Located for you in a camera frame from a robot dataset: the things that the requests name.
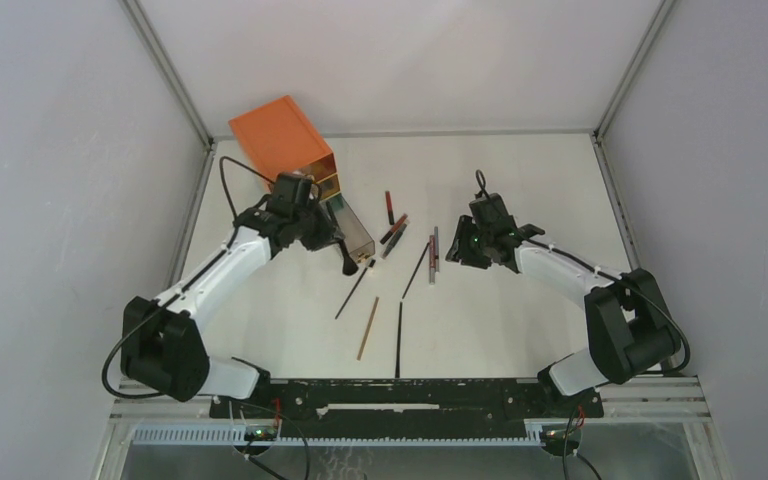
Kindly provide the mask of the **black eyebrow comb brush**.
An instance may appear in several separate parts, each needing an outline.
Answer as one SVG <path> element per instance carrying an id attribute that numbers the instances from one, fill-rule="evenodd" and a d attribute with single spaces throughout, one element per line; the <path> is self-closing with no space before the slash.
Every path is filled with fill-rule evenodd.
<path id="1" fill-rule="evenodd" d="M 341 316 L 341 314 L 343 313 L 343 311 L 347 307 L 348 303 L 352 299 L 353 295 L 357 291 L 358 287 L 360 286 L 361 282 L 363 281 L 365 275 L 367 274 L 368 271 L 370 271 L 371 269 L 374 268 L 376 262 L 377 262 L 377 260 L 375 258 L 372 258 L 372 259 L 369 259 L 368 262 L 365 264 L 363 270 L 360 272 L 357 280 L 355 281 L 354 285 L 350 289 L 350 291 L 347 294 L 345 300 L 340 305 L 340 308 L 338 309 L 337 313 L 335 314 L 334 319 L 338 319 Z"/>

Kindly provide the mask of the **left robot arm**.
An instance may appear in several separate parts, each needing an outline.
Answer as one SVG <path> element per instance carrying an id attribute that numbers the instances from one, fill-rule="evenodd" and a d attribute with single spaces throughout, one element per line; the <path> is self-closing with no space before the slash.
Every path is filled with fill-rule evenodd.
<path id="1" fill-rule="evenodd" d="M 224 242 L 193 272 L 153 298 L 128 302 L 112 352 L 122 374 L 150 388 L 151 397 L 230 397 L 250 417 L 265 414 L 273 392 L 259 381 L 263 371 L 245 360 L 211 357 L 203 334 L 234 290 L 282 250 L 299 242 L 315 252 L 341 239 L 314 181 L 279 174 L 271 192 L 235 216 Z"/>

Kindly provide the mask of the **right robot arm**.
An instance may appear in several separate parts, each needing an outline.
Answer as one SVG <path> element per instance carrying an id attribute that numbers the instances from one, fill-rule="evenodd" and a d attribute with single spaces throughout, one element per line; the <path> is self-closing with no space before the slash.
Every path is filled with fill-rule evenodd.
<path id="1" fill-rule="evenodd" d="M 539 406 L 565 415 L 578 394 L 623 384 L 679 353 L 686 345 L 654 276 L 591 264 L 551 242 L 533 224 L 518 226 L 497 193 L 483 195 L 459 217 L 449 262 L 487 269 L 503 266 L 560 292 L 582 309 L 587 345 L 538 374 Z"/>

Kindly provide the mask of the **black powder brush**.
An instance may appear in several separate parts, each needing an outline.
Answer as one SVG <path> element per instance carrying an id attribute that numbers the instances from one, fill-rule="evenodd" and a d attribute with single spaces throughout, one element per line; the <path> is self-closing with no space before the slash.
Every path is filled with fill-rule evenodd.
<path id="1" fill-rule="evenodd" d="M 343 261 L 342 274 L 345 276 L 353 276 L 359 270 L 359 267 L 350 255 L 348 247 L 345 243 L 345 235 L 339 226 L 339 222 L 336 218 L 336 214 L 332 205 L 330 203 L 326 203 L 325 206 L 328 215 L 335 227 L 335 242 L 340 250 Z"/>

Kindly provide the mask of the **red lipstick silver end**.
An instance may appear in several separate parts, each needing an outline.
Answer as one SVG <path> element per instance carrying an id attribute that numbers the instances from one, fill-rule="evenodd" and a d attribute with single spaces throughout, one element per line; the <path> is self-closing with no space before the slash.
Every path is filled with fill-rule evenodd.
<path id="1" fill-rule="evenodd" d="M 436 284 L 436 253 L 435 253 L 435 235 L 429 235 L 428 239 L 428 284 Z"/>

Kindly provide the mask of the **orange yellow blue drawer box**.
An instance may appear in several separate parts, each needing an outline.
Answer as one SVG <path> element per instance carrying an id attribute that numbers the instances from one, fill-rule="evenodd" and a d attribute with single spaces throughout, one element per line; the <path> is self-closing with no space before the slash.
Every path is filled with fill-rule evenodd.
<path id="1" fill-rule="evenodd" d="M 350 257 L 370 260 L 376 244 L 344 197 L 334 151 L 290 95 L 279 97 L 229 121 L 251 165 L 274 180 L 283 172 L 311 177 L 322 189 L 328 213 L 335 214 Z"/>

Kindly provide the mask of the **houndstooth pattern makeup pen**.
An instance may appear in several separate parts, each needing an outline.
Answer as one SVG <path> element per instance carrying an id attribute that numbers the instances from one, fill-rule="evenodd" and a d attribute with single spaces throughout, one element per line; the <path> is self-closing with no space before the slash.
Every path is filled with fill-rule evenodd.
<path id="1" fill-rule="evenodd" d="M 433 227 L 431 247 L 432 247 L 432 250 L 433 250 L 433 253 L 432 253 L 433 268 L 434 268 L 435 275 L 436 275 L 436 273 L 440 271 L 440 267 L 439 267 L 439 227 L 436 226 L 436 225 Z"/>

